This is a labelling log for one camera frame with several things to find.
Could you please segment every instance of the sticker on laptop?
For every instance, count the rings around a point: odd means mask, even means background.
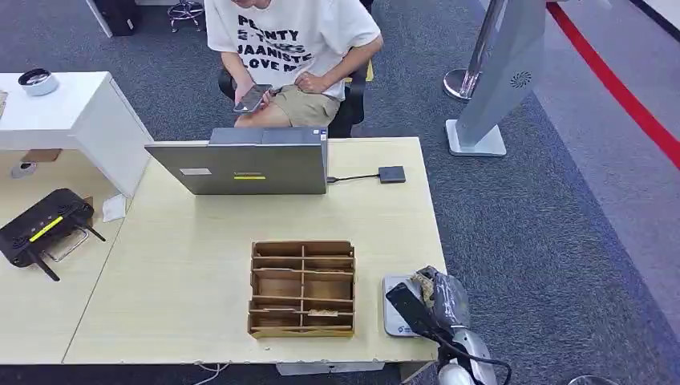
[[[235,172],[234,180],[265,180],[267,179],[261,172]]]
[[[180,168],[180,172],[182,175],[212,175],[213,173],[210,172],[207,168]]]

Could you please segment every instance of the red line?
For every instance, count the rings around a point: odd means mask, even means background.
[[[593,70],[602,84],[609,90],[612,96],[628,112],[635,122],[642,128],[642,131],[657,144],[657,146],[668,156],[675,167],[680,168],[680,141],[675,139],[673,134],[668,132],[659,121],[654,118],[640,100],[633,95],[623,82],[613,73],[604,60],[597,54],[593,47],[583,37],[576,28],[569,16],[557,5],[556,2],[549,2],[548,12],[557,22],[557,25],[564,31],[565,35],[574,45],[576,51]]]

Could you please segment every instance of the plastic bag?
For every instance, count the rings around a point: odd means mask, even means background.
[[[418,270],[411,279],[420,284],[423,301],[441,327],[470,327],[468,292],[458,279],[432,266]]]

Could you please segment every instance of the stanchion base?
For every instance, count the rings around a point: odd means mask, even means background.
[[[469,95],[461,93],[466,72],[468,72],[466,69],[457,69],[447,72],[444,76],[444,91],[447,95],[464,102],[472,99],[472,92],[470,92]]]
[[[475,147],[460,147],[458,142],[458,132],[455,122],[458,120],[447,120],[446,130],[448,136],[448,151],[456,156],[505,156],[505,143],[500,135],[498,126],[494,126],[487,135],[480,140]]]

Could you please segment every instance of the desk organizer compartment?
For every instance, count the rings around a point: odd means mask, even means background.
[[[253,243],[248,332],[264,337],[354,334],[354,247],[348,241]]]

